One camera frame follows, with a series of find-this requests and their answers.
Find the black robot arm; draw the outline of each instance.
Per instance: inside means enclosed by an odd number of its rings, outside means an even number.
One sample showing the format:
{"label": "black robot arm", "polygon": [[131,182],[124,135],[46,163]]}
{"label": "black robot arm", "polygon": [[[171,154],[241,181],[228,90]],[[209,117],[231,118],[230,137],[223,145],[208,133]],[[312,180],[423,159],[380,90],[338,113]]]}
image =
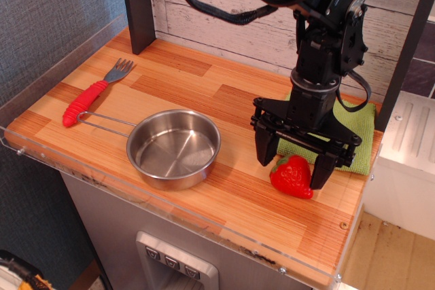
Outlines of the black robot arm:
{"label": "black robot arm", "polygon": [[349,76],[363,86],[367,99],[350,112],[361,109],[370,97],[370,86],[354,69],[364,64],[368,50],[362,39],[367,7],[365,0],[263,0],[266,6],[247,13],[229,14],[197,0],[192,7],[233,24],[247,24],[279,7],[294,11],[298,61],[290,79],[289,101],[254,99],[251,125],[256,131],[258,161],[266,166],[276,155],[279,139],[318,154],[312,189],[321,189],[335,167],[351,166],[361,138],[343,126],[332,108],[341,79]]}

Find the wooden countertop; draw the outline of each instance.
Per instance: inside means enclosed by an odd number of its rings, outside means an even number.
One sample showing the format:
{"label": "wooden countertop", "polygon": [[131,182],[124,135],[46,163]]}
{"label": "wooden countertop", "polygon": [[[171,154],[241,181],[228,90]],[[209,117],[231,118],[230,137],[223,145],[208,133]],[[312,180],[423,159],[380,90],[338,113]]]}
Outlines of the wooden countertop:
{"label": "wooden countertop", "polygon": [[[274,162],[263,167],[256,159],[252,100],[284,98],[290,79],[160,40],[138,56],[130,46],[125,30],[13,121],[7,140],[59,170],[327,289],[340,272],[351,230],[343,224],[352,225],[367,176],[336,171],[312,200],[273,188],[268,174]],[[167,109],[207,115],[220,129],[222,146],[205,181],[180,192],[153,189],[128,161],[125,137],[81,123],[62,125],[67,105],[103,79],[118,58],[135,61],[134,69],[110,84],[90,110],[133,123]],[[131,130],[99,117],[86,119]],[[372,158],[380,140],[375,132]]]}

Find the metal fork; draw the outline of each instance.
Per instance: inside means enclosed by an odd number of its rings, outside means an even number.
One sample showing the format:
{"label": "metal fork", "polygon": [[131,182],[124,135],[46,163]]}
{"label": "metal fork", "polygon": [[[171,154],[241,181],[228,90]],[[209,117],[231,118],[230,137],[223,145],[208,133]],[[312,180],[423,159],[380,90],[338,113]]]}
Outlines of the metal fork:
{"label": "metal fork", "polygon": [[88,89],[83,91],[67,108],[63,114],[63,126],[70,127],[77,122],[77,115],[83,111],[87,111],[90,105],[95,101],[98,95],[102,93],[109,85],[115,81],[124,78],[133,68],[133,61],[125,59],[116,62],[115,66],[106,74],[104,79],[93,83]]}

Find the pot handle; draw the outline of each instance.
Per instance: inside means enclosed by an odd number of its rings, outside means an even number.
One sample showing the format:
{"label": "pot handle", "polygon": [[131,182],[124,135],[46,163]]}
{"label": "pot handle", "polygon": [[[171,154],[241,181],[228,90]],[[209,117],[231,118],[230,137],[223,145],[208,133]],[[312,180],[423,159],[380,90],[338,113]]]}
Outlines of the pot handle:
{"label": "pot handle", "polygon": [[91,112],[91,111],[83,111],[83,112],[81,112],[81,113],[79,113],[77,115],[77,121],[78,122],[83,122],[84,124],[91,125],[91,126],[94,126],[94,127],[97,127],[97,128],[103,129],[103,130],[106,130],[108,132],[114,132],[115,134],[118,134],[118,135],[121,135],[121,136],[124,136],[124,137],[127,137],[127,138],[129,136],[127,134],[124,134],[122,132],[118,132],[116,130],[113,130],[113,129],[110,129],[110,128],[107,128],[107,127],[103,127],[103,126],[100,126],[100,125],[97,125],[97,124],[93,124],[92,122],[87,122],[86,120],[83,120],[82,116],[86,115],[86,114],[87,115],[96,115],[97,117],[105,118],[105,119],[108,119],[108,120],[113,120],[115,122],[120,122],[121,124],[126,124],[126,125],[130,125],[130,126],[136,127],[136,124],[134,124],[132,122],[125,122],[124,120],[119,120],[119,119],[116,119],[116,118],[108,117],[106,115],[100,115],[99,113],[95,113],[95,112]]}

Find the green towel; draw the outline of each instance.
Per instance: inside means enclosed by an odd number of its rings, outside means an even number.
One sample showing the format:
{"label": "green towel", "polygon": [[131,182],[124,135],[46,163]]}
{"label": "green towel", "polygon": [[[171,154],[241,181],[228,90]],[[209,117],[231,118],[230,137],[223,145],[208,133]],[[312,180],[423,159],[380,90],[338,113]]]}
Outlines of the green towel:
{"label": "green towel", "polygon": [[[343,102],[346,106],[353,106],[353,104],[347,101]],[[363,109],[357,112],[350,113],[347,112],[338,101],[335,102],[334,115],[337,120],[362,138],[361,145],[356,147],[355,160],[352,165],[350,167],[343,166],[336,168],[337,170],[350,171],[361,175],[368,175],[370,173],[373,134],[375,133],[375,113],[376,106],[372,103],[368,103]],[[316,153],[283,139],[279,140],[277,153],[280,156],[296,154],[306,158],[310,164],[314,164],[317,157]]]}

